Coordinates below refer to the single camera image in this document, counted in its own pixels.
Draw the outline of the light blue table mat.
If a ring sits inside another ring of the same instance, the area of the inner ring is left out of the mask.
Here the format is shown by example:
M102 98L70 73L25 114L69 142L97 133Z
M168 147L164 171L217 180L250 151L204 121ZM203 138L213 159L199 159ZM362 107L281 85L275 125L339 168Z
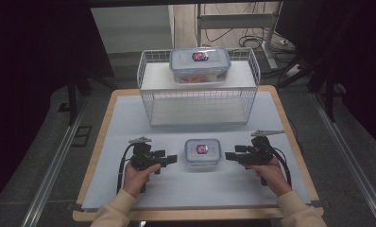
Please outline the light blue table mat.
M248 146L251 134L257 130L282 129L278 109L267 91L255 97L248 123L203 127L152 127L139 96L118 97L82 207L94 210L115 197L119 166L128 141L141 136L151 140L154 150L164 149L168 155L176 154L178 161L150 177L136 208L274 205L276 196L261 185L253 171L224 158L216 166L190 166L184 144L189 139L215 138L222 151L233 151L236 145Z

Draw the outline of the white wire shelf rack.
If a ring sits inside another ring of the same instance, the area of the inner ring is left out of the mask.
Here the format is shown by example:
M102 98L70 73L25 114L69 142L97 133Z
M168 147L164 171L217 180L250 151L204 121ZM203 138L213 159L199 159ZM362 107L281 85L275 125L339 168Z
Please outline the white wire shelf rack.
M152 126L245 124L261 73L250 48L225 48L231 68L217 83L176 83L170 50L146 50L137 72L138 88Z

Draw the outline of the black stand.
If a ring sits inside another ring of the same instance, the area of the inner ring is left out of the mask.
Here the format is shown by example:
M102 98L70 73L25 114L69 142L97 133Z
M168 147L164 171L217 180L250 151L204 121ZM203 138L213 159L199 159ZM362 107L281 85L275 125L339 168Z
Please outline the black stand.
M329 119L334 122L335 118L333 115L333 100L336 97L343 95L343 92L336 92L334 87L336 83L333 78L333 73L315 71L312 75L307 88L311 93L319 93L321 88L324 88L322 93L324 112L329 117Z
M71 76L67 83L68 103L61 103L59 113L69 113L69 123L71 126L77 119L77 92L82 96L89 96L92 93L92 87L85 77Z

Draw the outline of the person's left hand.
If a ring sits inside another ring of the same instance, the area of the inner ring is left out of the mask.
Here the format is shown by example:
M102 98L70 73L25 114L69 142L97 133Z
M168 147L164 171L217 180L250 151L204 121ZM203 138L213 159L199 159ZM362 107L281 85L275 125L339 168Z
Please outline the person's left hand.
M123 190L129 193L134 199L140 196L141 188L145 183L149 182L149 177L161 168L160 164L150 166L149 168L139 171L135 169L131 163L125 167L125 177Z

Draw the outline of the white power strip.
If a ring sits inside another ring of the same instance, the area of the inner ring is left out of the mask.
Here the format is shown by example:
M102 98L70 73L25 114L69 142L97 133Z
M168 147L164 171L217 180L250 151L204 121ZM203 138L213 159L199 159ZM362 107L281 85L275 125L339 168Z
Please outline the white power strip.
M295 64L291 69L289 69L285 74L290 78L295 76L298 72L303 69L303 66L300 64Z

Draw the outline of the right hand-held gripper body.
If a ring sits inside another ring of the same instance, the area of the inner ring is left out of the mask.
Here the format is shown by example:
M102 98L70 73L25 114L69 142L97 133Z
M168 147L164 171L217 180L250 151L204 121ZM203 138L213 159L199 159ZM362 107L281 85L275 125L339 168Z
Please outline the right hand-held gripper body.
M242 160L245 165L267 165L276 157L282 164L285 163L285 156L281 156L275 148L273 148L267 138L268 135L276 135L284 133L280 131L261 131L257 130L251 134L251 147L247 147L248 154Z

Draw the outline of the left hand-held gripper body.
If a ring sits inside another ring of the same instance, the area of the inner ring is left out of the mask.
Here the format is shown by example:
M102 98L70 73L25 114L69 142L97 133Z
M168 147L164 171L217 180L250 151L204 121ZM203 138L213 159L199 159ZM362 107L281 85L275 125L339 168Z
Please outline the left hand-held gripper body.
M150 152L151 146L148 142L151 142L151 139L142 136L129 140L128 142L133 147L130 160L131 165L135 169L145 170L159 163L159 161L154 158L154 154Z

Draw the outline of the large clear food container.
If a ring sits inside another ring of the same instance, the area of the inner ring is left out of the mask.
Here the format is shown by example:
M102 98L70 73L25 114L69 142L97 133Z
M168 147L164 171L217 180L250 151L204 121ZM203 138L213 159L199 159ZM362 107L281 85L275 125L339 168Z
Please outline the large clear food container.
M230 68L231 60L223 47L180 48L170 52L169 69L179 84L223 82Z

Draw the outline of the aluminium rail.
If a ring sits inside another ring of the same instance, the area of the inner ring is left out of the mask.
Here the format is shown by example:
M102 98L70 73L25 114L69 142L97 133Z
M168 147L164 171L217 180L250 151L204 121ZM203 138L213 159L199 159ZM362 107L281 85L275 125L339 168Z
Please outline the aluminium rail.
M365 198L371 213L376 218L376 189L372 183L368 180L367 175L355 159L355 156L350 150L350 147L346 140L344 139L341 131L337 125L330 119L330 117L324 111L324 104L322 99L318 95L310 94L310 97L314 101L316 108L327 127L329 134L334 140L339 153L343 157L347 168L355 180L359 190L361 191L363 197Z
M55 155L45 172L38 191L35 194L20 227L37 226L56 179L59 176L60 169L67 156L68 150L71 147L74 136L77 133L77 128L79 127L82 116L84 115L87 102L88 99L86 97L83 97L79 101L77 105L77 116L74 122L67 128L67 131L61 140L60 146L57 148L57 151L55 152Z

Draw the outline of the person's right hand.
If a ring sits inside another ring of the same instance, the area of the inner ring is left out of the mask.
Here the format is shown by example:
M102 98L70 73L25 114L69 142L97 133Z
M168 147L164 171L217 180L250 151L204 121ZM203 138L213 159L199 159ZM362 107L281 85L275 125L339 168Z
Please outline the person's right hand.
M277 197L292 191L292 187L282 174L280 163L276 157L274 157L267 165L244 165L244 167L253 169L258 177L263 177L266 180L269 189Z

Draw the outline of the wooden table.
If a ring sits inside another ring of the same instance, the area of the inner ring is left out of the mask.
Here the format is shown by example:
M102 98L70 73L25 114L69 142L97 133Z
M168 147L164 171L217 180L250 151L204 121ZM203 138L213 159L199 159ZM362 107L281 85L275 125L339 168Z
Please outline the wooden table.
M295 139L288 118L282 106L282 102L275 87L271 85L261 85L260 92L269 92L272 104L277 110L277 114L282 122L282 128L286 132L289 148L293 151L295 162L299 167L299 175L304 180L306 192L310 196L310 205L314 206L319 215L324 214L323 203L319 199L313 180L299 151L299 144ZM82 186L79 189L77 204L73 211L73 220L92 221L96 215L95 208L83 208L82 203L88 198L89 186L93 181L94 172L98 166L100 155L103 153L106 136L109 131L111 119L115 114L117 99L119 97L137 97L137 89L115 90L111 93L109 104L103 118L96 142L94 144L91 160L88 164ZM134 208L130 213L132 221L194 221L194 220L243 220L243 219L268 219L281 218L282 212L277 205L250 205L237 207L182 207L182 208L148 208L147 210Z

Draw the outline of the small clear food container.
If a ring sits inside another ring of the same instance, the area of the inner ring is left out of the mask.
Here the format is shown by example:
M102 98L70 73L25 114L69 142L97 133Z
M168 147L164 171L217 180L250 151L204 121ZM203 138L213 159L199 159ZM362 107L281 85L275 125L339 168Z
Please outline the small clear food container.
M221 159L217 139L189 139L184 145L185 159L190 166L216 166Z

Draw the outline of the white metal desk frame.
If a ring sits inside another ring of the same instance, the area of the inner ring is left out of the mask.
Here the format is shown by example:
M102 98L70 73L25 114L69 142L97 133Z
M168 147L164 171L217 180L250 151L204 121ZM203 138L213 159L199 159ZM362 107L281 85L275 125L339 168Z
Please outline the white metal desk frame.
M278 65L271 53L270 45L281 12L282 1L279 1L271 13L246 14L203 14L201 4L197 4L197 46L202 46L201 31L203 29L230 29L230 28L266 28L268 30L261 48L271 70Z

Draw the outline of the white panel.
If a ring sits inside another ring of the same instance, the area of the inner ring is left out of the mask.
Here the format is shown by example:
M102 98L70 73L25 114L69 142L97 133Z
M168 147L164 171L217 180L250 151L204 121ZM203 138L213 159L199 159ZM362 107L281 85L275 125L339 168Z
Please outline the white panel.
M108 54L174 46L170 6L93 8L91 12Z

